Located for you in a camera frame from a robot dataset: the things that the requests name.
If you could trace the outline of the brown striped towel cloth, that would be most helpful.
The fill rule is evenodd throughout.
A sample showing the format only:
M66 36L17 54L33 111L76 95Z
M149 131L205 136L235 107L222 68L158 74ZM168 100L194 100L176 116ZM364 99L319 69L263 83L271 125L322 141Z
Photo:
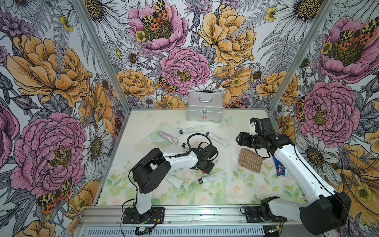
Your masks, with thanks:
M264 159L257 153L248 149L241 149L238 157L238 164L249 171L260 173L263 160Z

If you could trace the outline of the white tube dark blue cap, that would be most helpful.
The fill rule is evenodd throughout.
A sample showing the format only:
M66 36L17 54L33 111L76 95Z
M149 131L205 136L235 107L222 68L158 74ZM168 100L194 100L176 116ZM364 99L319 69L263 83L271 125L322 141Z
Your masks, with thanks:
M209 174L207 176L204 176L200 179L198 179L199 184L204 184L212 181L216 181L219 179L224 179L227 177L227 173L224 170L217 171L215 173Z

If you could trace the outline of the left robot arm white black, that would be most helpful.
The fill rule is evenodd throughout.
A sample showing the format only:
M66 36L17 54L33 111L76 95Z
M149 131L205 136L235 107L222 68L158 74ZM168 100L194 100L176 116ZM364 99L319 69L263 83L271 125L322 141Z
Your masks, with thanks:
M211 144L204 148L191 148L185 153L164 153L159 148L152 149L131 170L137 184L136 211L140 215L151 212L153 191L169 172L190 168L210 174L217 156L218 150Z

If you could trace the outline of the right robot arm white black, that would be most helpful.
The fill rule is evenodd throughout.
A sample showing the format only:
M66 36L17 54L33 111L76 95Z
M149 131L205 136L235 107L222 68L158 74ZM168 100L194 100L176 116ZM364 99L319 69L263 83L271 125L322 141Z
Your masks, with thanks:
M306 196L305 203L286 201L277 196L261 201L259 210L252 216L265 222L285 219L302 223L313 235L336 236L336 230L349 224L350 197L337 192L296 151L294 142L285 134L277 134L269 118L252 118L249 133L236 137L238 145L254 150L265 149L277 159L295 179Z

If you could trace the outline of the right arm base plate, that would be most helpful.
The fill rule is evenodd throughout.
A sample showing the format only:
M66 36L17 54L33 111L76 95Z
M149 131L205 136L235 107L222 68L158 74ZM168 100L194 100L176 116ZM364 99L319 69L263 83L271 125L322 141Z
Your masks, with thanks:
M247 223L286 223L288 221L287 218L275 216L269 209L260 206L244 205L240 208L240 212L245 216Z

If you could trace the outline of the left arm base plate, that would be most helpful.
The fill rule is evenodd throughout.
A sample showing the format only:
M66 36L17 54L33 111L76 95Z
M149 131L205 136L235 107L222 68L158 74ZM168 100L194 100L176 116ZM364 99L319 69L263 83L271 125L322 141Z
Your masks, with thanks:
M164 207L152 207L148 212L140 214L136 207L128 207L123 212L122 224L162 224L164 222Z

